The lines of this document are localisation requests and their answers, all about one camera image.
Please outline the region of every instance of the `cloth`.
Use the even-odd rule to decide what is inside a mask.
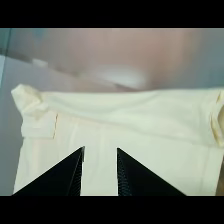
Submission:
[[[85,146],[81,195],[118,195],[117,148],[186,195],[215,195],[222,89],[86,94],[19,85],[12,96],[24,138],[14,192]]]

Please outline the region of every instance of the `cream fabric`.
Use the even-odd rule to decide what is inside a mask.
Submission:
[[[19,85],[12,96],[24,137],[14,192],[85,146],[81,195],[118,194],[118,147],[186,195],[215,195],[221,89],[86,94]]]

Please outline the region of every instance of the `crumpled fabric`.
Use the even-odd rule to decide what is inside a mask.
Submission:
[[[81,195],[118,195],[117,148],[186,195],[215,195],[223,89],[138,93],[12,90],[24,138],[14,193],[85,146]]]

